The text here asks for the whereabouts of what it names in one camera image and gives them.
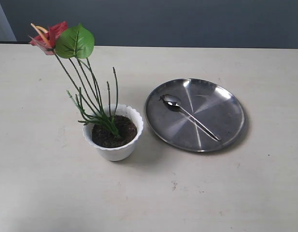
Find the table surface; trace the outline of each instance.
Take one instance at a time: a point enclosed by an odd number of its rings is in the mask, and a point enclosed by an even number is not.
[[[143,117],[166,81],[217,83],[243,104],[247,131],[191,153],[145,122],[129,158],[104,160],[55,57],[0,44],[0,232],[298,231],[298,50],[96,47],[90,61],[104,99],[115,66],[119,101]]]

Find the white flower pot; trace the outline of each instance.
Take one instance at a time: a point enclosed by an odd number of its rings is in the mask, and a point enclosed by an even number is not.
[[[111,112],[113,112],[114,109],[115,109],[115,104],[111,104]],[[104,111],[105,113],[108,114],[109,107],[108,106],[104,107]],[[115,114],[128,117],[137,127],[137,134],[135,138],[124,146],[115,147],[115,148],[106,148],[106,147],[98,146],[92,141],[92,130],[93,130],[94,124],[89,123],[88,125],[83,127],[83,135],[85,139],[98,150],[99,154],[103,158],[110,161],[119,161],[127,158],[134,151],[136,142],[143,130],[143,120],[141,115],[130,106],[118,104]]]

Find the spoon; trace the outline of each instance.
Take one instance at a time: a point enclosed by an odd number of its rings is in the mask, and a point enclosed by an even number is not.
[[[189,112],[187,112],[182,106],[181,106],[181,100],[173,95],[170,94],[165,94],[162,96],[162,100],[163,102],[165,102],[166,104],[173,106],[173,107],[177,107],[181,110],[183,110],[185,113],[187,113],[189,116],[191,116],[196,122],[198,122],[199,127],[211,138],[213,138],[216,141],[221,141],[221,139],[214,135],[208,128],[206,128],[201,122],[198,121],[197,118],[195,118],[193,115],[191,115]]]

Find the spoon handle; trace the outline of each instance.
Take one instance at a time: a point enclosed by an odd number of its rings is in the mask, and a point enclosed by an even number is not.
[[[183,107],[180,106],[180,108],[187,113],[189,116],[191,116],[196,122],[198,122],[199,127],[207,134],[209,135],[211,138],[213,138],[216,141],[221,141],[221,139],[219,137],[217,137],[215,134],[213,134],[208,128],[206,128],[201,122],[198,121],[197,118],[195,118],[193,115],[191,115],[189,112],[187,112]]]

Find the red flower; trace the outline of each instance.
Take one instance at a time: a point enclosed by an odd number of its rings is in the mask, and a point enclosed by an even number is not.
[[[29,43],[33,46],[38,46],[46,55],[54,55],[56,41],[60,34],[67,29],[66,21],[49,27],[49,31],[32,23],[31,25],[39,35],[34,38],[29,36],[32,39]]]

